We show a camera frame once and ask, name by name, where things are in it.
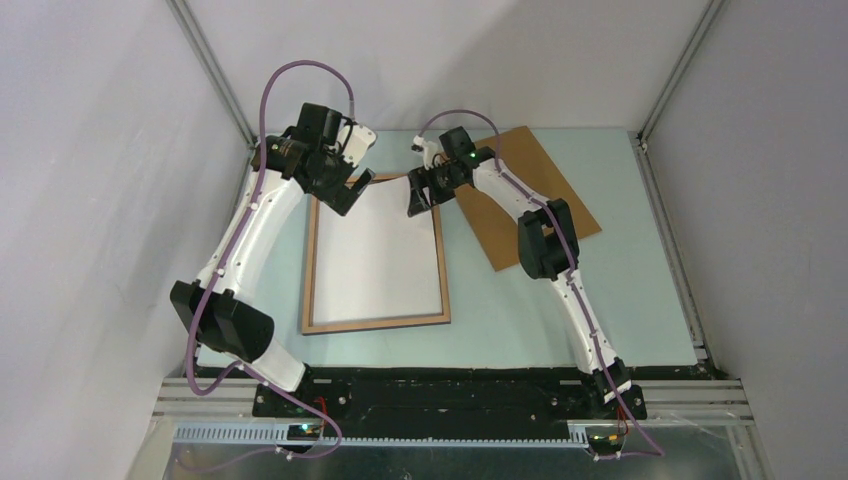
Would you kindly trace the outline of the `brown cardboard backing board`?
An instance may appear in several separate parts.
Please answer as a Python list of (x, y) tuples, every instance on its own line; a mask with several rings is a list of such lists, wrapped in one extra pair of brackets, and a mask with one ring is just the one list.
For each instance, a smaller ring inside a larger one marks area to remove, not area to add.
[[(579, 240), (602, 231), (530, 128), (503, 132), (499, 141), (502, 169), (541, 201), (565, 200)], [(519, 263), (516, 219), (540, 206), (503, 181), (495, 167), (482, 165), (480, 170), (483, 178), (459, 187), (456, 199), (490, 265), (501, 271)]]

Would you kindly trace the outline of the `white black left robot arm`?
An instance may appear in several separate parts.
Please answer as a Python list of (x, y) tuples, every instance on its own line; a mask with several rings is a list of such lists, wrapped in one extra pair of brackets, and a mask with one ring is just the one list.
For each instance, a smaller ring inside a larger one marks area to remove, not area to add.
[(294, 208), (310, 195), (344, 216), (374, 173), (353, 174), (377, 141), (368, 127), (326, 106), (306, 103), (298, 122), (260, 144), (239, 202), (208, 263), (192, 282), (178, 281), (170, 300), (194, 343), (255, 372), (279, 389), (278, 404), (304, 416), (316, 403), (307, 371), (275, 338), (272, 317), (254, 305), (260, 276)]

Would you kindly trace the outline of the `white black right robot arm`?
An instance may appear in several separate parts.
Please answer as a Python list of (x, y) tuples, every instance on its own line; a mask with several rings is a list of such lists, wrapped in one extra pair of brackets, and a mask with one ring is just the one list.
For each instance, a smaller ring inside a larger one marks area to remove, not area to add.
[(579, 245), (568, 203), (549, 199), (513, 173), (490, 147), (476, 146), (462, 127), (432, 142), (417, 134), (411, 149), (421, 166), (407, 174), (410, 217), (423, 214), (470, 186), (493, 200), (517, 227), (517, 253), (525, 274), (547, 280), (566, 313), (568, 338), (585, 386), (585, 411), (606, 418), (632, 386), (628, 370), (599, 326), (578, 265)]

